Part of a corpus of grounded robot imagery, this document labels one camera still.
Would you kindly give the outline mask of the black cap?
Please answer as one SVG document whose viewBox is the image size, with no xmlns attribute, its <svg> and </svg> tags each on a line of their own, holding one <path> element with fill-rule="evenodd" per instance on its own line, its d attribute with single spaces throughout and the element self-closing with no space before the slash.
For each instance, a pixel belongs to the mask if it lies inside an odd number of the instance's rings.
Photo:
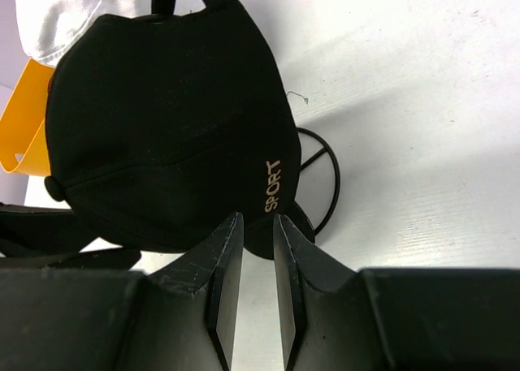
<svg viewBox="0 0 520 371">
<path fill-rule="evenodd" d="M 239 212 L 273 256 L 273 222 L 314 239 L 296 203 L 301 142 L 273 53 L 239 0 L 102 15 L 50 83 L 48 193 L 113 244 L 185 252 Z"/>
</svg>

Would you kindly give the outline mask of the white hat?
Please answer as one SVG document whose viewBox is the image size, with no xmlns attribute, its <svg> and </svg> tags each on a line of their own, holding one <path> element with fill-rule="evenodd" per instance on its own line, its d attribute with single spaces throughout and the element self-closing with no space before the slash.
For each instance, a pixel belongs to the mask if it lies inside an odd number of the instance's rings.
<svg viewBox="0 0 520 371">
<path fill-rule="evenodd" d="M 15 0 L 24 52 L 62 73 L 166 72 L 206 51 L 217 0 Z"/>
</svg>

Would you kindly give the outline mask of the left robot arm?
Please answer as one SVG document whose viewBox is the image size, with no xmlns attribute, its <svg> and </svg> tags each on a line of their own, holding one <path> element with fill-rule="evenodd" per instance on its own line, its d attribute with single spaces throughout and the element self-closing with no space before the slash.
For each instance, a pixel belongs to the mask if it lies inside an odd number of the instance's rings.
<svg viewBox="0 0 520 371">
<path fill-rule="evenodd" d="M 141 259 L 135 248 L 85 252 L 97 237 L 69 209 L 1 204 L 3 269 L 129 270 Z"/>
</svg>

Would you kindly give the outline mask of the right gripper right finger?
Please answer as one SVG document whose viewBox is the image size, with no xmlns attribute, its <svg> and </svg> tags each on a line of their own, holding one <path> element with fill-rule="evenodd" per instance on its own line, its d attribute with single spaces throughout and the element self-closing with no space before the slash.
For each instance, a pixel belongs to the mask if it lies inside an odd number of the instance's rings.
<svg viewBox="0 0 520 371">
<path fill-rule="evenodd" d="M 287 370 L 516 370 L 519 272 L 351 270 L 285 216 L 273 226 Z"/>
</svg>

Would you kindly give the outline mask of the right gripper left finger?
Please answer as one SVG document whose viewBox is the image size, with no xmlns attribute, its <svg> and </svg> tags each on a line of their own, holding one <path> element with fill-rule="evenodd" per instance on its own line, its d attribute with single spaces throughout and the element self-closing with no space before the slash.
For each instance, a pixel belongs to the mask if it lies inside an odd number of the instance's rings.
<svg viewBox="0 0 520 371">
<path fill-rule="evenodd" d="M 4 370 L 228 370 L 244 222 L 152 274 L 137 250 L 1 260 Z"/>
</svg>

